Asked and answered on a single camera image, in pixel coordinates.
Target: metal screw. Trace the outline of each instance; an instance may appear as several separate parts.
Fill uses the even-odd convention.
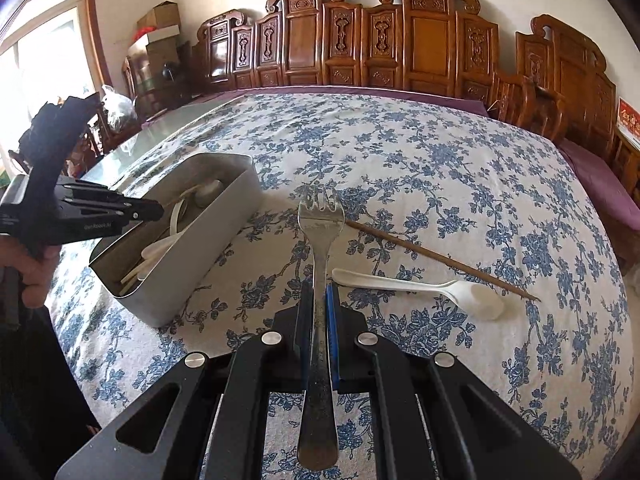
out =
[[[262,334],[262,342],[265,345],[277,345],[280,341],[282,341],[280,332],[265,332]]]
[[[449,352],[438,352],[433,361],[442,368],[451,368],[456,363],[456,358]]]
[[[184,358],[184,364],[186,364],[189,368],[199,368],[204,364],[206,357],[200,352],[194,352],[193,354],[187,355]]]
[[[366,346],[373,346],[378,342],[378,336],[372,332],[363,332],[358,336],[358,343]]]

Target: chopstick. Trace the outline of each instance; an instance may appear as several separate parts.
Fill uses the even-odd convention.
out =
[[[448,265],[449,267],[453,267],[454,269],[457,270],[462,270],[463,272],[466,272],[467,274],[470,274],[471,276],[475,276],[476,278],[479,278],[487,283],[491,283],[492,285],[495,286],[499,286],[500,288],[503,288],[504,290],[508,290],[509,292],[513,292],[514,294],[517,294],[518,296],[522,297],[522,298],[527,298],[529,300],[533,300],[533,301],[540,301],[540,298],[536,298],[535,296],[532,296],[531,294],[529,294],[528,292],[526,292],[525,290],[522,290],[521,288],[518,288],[517,286],[511,285],[511,283],[507,283],[504,282],[503,280],[499,280],[498,278],[495,278],[494,276],[487,274],[486,272],[482,272],[482,270],[478,270],[478,269],[474,269],[473,267],[469,267],[468,265],[462,264],[456,260],[453,260],[452,258],[448,258],[447,256],[443,256],[440,253],[436,253],[434,251],[430,251],[427,248],[424,247],[420,247],[420,245],[416,245],[416,244],[412,244],[411,242],[408,242],[407,240],[402,240],[402,238],[397,238],[395,236],[390,235],[389,233],[385,233],[384,231],[381,231],[379,229],[373,228],[371,226],[368,225],[364,225],[364,224],[360,224],[358,222],[354,222],[353,220],[345,220],[344,221],[345,224],[347,224],[349,227],[353,227],[354,229],[358,229],[359,231],[363,231],[365,233],[368,233],[372,236],[375,236],[376,238],[382,238],[383,240],[388,240],[389,242],[395,243],[396,245],[399,245],[401,247],[404,247],[405,249],[409,249],[411,251],[415,251],[416,253],[420,253],[423,254],[424,256],[427,256],[428,258],[431,258],[432,260],[436,260],[438,262],[441,262],[445,265]]]

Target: human hand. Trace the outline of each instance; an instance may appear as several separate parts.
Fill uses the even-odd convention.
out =
[[[16,238],[0,235],[0,267],[13,267],[22,274],[22,302],[28,308],[44,305],[59,259],[60,247],[46,247],[38,261]]]

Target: blue floral pattern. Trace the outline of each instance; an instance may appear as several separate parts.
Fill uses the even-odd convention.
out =
[[[188,351],[218,355],[267,330],[312,275],[296,219],[305,186],[340,192],[347,215],[526,288],[497,289],[495,322],[444,298],[342,288],[345,306],[402,350],[458,355],[584,478],[621,444],[633,382],[625,289],[604,229],[555,147],[507,124],[372,96],[244,96],[185,126],[130,168],[141,196],[197,152],[245,153],[264,189],[238,233],[160,330],[114,301],[85,267],[95,242],[64,247],[49,302],[60,343],[98,420],[107,423]],[[331,267],[402,280],[475,278],[345,227]],[[262,478],[372,478],[366,395],[336,397],[338,464],[304,470],[300,396],[271,396]]]

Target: metal fork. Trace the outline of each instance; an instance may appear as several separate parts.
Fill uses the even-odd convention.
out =
[[[298,461],[314,471],[338,461],[334,400],[326,321],[326,261],[329,247],[344,226],[344,209],[333,189],[307,189],[298,207],[298,223],[314,252],[314,325],[302,422],[298,437]]]

